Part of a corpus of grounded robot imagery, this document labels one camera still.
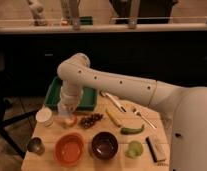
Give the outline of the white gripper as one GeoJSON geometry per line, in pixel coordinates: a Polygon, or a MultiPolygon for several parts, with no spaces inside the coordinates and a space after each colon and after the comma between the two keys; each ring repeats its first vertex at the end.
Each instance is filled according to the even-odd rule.
{"type": "Polygon", "coordinates": [[[76,110],[83,95],[83,88],[63,84],[60,90],[60,102],[67,110],[76,110]]]}

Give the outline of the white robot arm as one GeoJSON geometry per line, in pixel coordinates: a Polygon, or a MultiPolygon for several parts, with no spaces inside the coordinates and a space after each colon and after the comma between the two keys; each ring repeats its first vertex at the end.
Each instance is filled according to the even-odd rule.
{"type": "Polygon", "coordinates": [[[77,53],[57,68],[63,90],[76,103],[84,86],[104,90],[172,118],[169,171],[207,171],[207,87],[181,87],[153,79],[101,72],[77,53]]]}

